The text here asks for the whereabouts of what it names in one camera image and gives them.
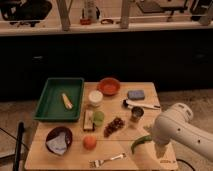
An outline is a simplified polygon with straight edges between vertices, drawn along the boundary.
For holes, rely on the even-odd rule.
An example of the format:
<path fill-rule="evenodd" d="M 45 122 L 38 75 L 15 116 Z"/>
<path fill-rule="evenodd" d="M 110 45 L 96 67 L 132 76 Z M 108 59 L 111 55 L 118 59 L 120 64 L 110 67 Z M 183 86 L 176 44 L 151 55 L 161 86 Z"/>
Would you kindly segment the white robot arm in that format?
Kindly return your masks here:
<path fill-rule="evenodd" d="M 152 139 L 159 146 L 175 140 L 213 162 L 213 134 L 191 125 L 193 116 L 186 104 L 175 103 L 156 117 Z"/>

